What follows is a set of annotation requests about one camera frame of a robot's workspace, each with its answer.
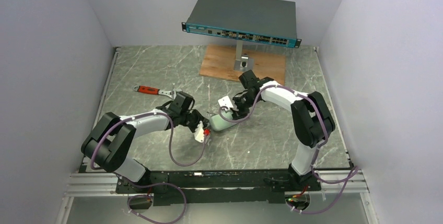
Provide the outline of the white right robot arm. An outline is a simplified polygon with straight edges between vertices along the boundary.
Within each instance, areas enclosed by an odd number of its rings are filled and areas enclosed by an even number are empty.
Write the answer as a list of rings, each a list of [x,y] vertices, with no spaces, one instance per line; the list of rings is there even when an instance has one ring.
[[[319,92],[298,92],[269,77],[259,79],[251,70],[240,75],[239,81],[244,91],[233,98],[236,109],[232,112],[232,119],[244,121],[259,101],[271,102],[290,112],[300,144],[288,172],[297,183],[307,181],[313,176],[313,165],[321,145],[335,130],[335,122],[323,95]]]

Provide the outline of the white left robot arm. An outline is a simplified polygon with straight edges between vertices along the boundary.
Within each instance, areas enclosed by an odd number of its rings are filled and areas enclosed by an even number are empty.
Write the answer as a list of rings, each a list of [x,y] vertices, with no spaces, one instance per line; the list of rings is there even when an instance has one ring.
[[[130,116],[104,114],[81,146],[92,170],[103,169],[138,186],[151,183],[151,171],[128,156],[134,139],[157,131],[187,127],[196,140],[206,143],[209,119],[194,109],[194,98],[179,91],[174,99],[153,110]]]

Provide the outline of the mint green umbrella case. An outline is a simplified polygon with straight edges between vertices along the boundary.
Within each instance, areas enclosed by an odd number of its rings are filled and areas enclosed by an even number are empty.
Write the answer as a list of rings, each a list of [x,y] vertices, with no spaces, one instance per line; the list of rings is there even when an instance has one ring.
[[[220,114],[212,115],[209,118],[209,124],[213,131],[224,131],[236,124],[247,116],[246,113],[240,114],[236,111],[222,111]]]

